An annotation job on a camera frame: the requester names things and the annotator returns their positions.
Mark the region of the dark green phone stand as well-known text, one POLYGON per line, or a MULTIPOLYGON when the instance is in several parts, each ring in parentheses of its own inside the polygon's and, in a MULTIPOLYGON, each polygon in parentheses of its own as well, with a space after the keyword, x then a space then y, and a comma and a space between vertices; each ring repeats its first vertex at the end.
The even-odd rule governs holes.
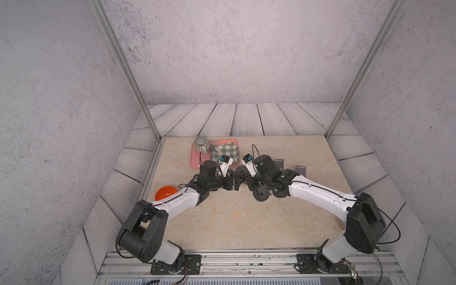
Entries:
POLYGON ((268 200, 270 195, 271 195, 270 190, 264 186, 259 187, 256 190, 253 190, 253 196, 259 202, 264 202, 264 201, 268 200))
POLYGON ((248 169, 246 166, 238 166, 234 172, 234 176, 237 178, 237 179, 243 179, 243 180, 246 180, 248 177, 251 176, 251 174, 249 173, 248 169))
POLYGON ((290 195, 288 186, 285 185, 285 186, 280 186, 280 187, 274 187, 273 195, 277 198, 288 197, 290 195))

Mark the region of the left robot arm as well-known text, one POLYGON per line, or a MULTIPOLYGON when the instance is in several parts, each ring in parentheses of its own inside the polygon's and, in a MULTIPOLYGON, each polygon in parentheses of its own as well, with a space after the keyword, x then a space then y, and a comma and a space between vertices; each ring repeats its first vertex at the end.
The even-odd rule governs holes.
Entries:
POLYGON ((137 202, 117 234, 116 250, 124 249, 143 263, 155 260, 180 269, 185 250, 165 241, 167 222, 200 205, 211 192, 219 189, 238 191, 244 180, 243 172, 231 169, 222 172, 222 167, 216 162, 205 161, 199 173, 178 193, 153 203, 146 200, 137 202))

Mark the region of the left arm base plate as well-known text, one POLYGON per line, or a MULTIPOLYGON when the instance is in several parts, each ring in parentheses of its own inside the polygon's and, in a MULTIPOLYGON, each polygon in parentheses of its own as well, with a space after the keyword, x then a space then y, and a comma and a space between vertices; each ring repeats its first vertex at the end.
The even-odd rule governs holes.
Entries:
POLYGON ((154 260, 150 270, 151 275, 176 275, 187 273, 198 275, 201 270, 202 256, 199 254, 184 254, 178 257, 172 265, 154 260))

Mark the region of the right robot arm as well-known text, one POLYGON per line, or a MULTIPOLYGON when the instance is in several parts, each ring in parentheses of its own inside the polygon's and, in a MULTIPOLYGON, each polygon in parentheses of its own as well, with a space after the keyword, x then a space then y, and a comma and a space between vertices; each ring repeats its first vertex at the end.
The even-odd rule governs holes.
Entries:
POLYGON ((326 240, 315 254, 319 268, 328 271, 354 252, 371 254, 386 227, 383 215, 368 194, 355 196, 320 185, 290 169, 280 169, 268 155, 242 158, 249 175, 247 185, 258 201, 273 195, 294 197, 310 202, 335 215, 344 232, 326 240))

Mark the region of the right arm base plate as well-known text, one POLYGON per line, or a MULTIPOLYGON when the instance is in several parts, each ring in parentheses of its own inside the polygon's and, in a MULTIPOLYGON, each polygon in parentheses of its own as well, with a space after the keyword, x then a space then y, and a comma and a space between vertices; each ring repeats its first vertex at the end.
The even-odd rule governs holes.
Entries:
POLYGON ((294 269, 300 274, 350 274, 346 261, 332 263, 319 254, 298 254, 294 269))

